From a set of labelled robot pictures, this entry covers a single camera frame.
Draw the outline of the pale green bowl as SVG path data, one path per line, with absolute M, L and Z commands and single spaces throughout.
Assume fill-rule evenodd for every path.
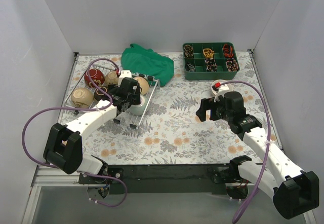
M 143 115 L 146 106 L 147 106 L 147 98 L 143 95 L 140 95 L 140 104 L 131 105 L 128 111 L 133 115 L 141 116 Z

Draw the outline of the white bowl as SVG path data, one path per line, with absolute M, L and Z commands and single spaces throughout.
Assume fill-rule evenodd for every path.
M 225 80 L 215 80 L 211 84 L 211 90 L 214 95 L 217 94 L 224 94 L 226 92 L 230 91 L 230 87 L 228 87 L 227 84 L 224 84 L 226 81 Z

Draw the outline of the black patterned bowl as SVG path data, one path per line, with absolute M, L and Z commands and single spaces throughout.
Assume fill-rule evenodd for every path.
M 102 98 L 106 97 L 107 92 L 108 88 L 106 86 L 99 87 L 99 89 L 96 89 L 93 93 L 94 99 L 100 101 Z

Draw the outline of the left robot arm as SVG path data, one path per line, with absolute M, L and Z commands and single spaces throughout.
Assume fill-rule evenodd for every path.
M 43 153 L 43 158 L 64 171 L 89 173 L 96 183 L 103 183 L 108 172 L 99 158 L 83 152 L 83 142 L 99 127 L 132 105 L 141 102 L 139 82 L 132 78 L 123 78 L 121 84 L 99 96 L 100 100 L 92 111 L 77 119 L 61 125 L 53 125 Z

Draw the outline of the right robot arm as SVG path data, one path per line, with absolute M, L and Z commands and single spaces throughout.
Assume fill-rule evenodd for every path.
M 319 178 L 293 163 L 275 144 L 267 140 L 265 129 L 253 115 L 246 113 L 239 92 L 228 91 L 214 98 L 204 98 L 196 115 L 206 120 L 210 111 L 212 121 L 225 120 L 230 130 L 264 159 L 267 170 L 261 171 L 250 158 L 230 161 L 229 176 L 235 182 L 243 179 L 256 184 L 274 203 L 279 214 L 291 219 L 319 206 Z

